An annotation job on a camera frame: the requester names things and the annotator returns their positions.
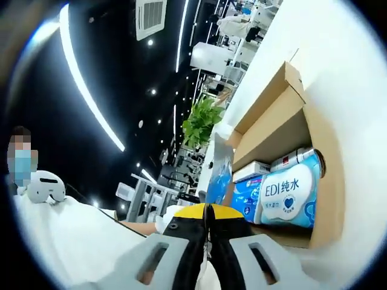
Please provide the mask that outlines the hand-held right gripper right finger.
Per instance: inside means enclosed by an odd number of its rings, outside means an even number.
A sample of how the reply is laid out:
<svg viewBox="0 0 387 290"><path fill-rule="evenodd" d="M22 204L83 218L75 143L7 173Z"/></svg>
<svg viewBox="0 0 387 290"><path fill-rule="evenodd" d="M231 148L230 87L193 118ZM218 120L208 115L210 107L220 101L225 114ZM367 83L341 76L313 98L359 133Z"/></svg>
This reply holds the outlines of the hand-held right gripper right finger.
<svg viewBox="0 0 387 290"><path fill-rule="evenodd" d="M265 234L254 234L243 215L210 206L212 261L223 289L305 289L298 259Z"/></svg>

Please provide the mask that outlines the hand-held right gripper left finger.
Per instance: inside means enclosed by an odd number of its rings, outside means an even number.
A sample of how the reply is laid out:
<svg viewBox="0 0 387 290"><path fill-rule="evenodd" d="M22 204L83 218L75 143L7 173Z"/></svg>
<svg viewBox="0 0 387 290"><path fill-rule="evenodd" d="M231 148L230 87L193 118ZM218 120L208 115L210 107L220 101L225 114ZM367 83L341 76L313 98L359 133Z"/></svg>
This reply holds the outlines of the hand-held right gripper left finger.
<svg viewBox="0 0 387 290"><path fill-rule="evenodd" d="M163 234L152 234L115 263L88 289L198 289L204 272L204 204L176 212Z"/></svg>

